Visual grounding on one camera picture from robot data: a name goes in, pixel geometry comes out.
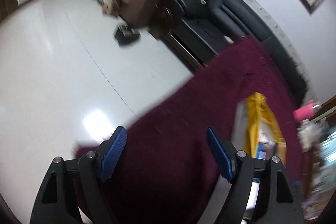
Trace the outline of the yellow taped white box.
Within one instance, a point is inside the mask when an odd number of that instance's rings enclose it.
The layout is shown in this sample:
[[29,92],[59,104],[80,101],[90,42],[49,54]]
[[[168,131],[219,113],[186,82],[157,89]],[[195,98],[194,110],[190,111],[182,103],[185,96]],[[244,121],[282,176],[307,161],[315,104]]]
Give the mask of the yellow taped white box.
[[292,196],[285,177],[282,159],[286,143],[266,103],[266,97],[254,93],[238,104],[232,142],[237,149],[238,174],[232,185],[231,199],[245,213],[252,182],[259,182],[253,223],[284,223]]

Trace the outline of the black leather sofa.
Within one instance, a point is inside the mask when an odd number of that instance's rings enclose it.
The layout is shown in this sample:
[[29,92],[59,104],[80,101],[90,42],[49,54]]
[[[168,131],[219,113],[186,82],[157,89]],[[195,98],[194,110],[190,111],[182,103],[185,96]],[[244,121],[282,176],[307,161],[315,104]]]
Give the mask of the black leather sofa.
[[254,37],[284,77],[297,106],[307,85],[274,32],[243,0],[161,0],[149,29],[196,70],[243,36]]

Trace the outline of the black slippers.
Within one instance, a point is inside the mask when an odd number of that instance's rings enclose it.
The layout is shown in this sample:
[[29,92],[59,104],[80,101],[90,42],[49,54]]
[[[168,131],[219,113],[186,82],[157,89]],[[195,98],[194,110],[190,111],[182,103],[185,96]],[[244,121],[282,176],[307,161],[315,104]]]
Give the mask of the black slippers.
[[114,39],[120,47],[128,46],[139,40],[141,34],[138,30],[131,28],[126,24],[120,24],[117,26],[114,33]]

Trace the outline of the pink yarn cone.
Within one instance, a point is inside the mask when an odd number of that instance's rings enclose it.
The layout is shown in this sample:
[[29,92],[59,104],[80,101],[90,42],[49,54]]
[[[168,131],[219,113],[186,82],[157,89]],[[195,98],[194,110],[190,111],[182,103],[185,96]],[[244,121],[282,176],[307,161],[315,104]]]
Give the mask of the pink yarn cone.
[[310,100],[306,105],[294,110],[293,117],[295,121],[301,122],[306,119],[310,119],[315,114],[314,101]]

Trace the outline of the maroon velvet table cloth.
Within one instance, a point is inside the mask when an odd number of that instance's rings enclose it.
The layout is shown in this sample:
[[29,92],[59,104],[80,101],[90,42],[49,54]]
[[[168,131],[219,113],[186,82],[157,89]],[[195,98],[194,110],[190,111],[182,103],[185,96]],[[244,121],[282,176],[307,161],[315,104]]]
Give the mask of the maroon velvet table cloth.
[[206,132],[230,139],[238,103],[254,93],[266,97],[286,141],[286,173],[298,180],[303,155],[293,112],[305,92],[281,44],[235,40],[127,128],[126,146],[102,188],[112,222],[197,223],[219,177]]

